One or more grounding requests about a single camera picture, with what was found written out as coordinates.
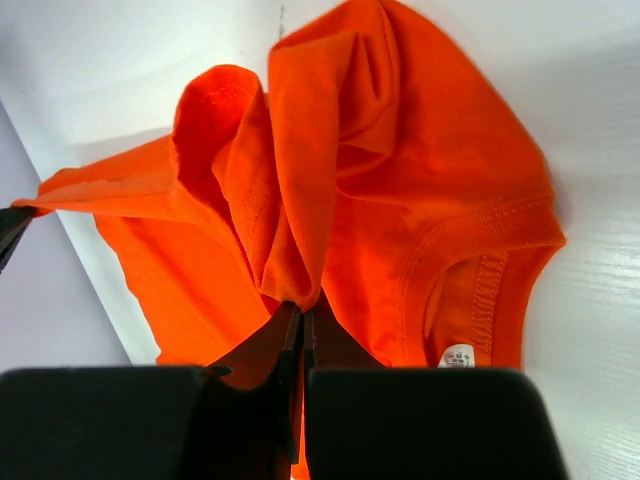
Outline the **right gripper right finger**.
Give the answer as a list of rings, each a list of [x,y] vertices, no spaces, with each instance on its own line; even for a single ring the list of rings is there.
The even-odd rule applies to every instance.
[[[541,395],[495,368],[385,368],[318,305],[304,314],[313,479],[565,479]]]

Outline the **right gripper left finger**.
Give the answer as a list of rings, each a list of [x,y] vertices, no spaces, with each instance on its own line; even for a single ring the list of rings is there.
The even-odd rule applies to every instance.
[[[1,377],[5,479],[286,479],[299,460],[300,310],[201,367]]]

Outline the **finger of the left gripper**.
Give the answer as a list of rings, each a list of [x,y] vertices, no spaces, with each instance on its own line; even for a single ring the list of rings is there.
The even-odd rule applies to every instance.
[[[9,207],[0,211],[0,272],[6,268],[35,213],[33,207]]]

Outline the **orange t shirt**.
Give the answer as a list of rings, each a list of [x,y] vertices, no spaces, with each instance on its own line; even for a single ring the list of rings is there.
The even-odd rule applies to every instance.
[[[172,132],[45,181],[35,217],[85,212],[160,353],[206,367],[318,305],[385,368],[520,373],[532,288],[565,238],[543,155],[430,21],[347,1],[280,40],[268,79],[219,65]]]

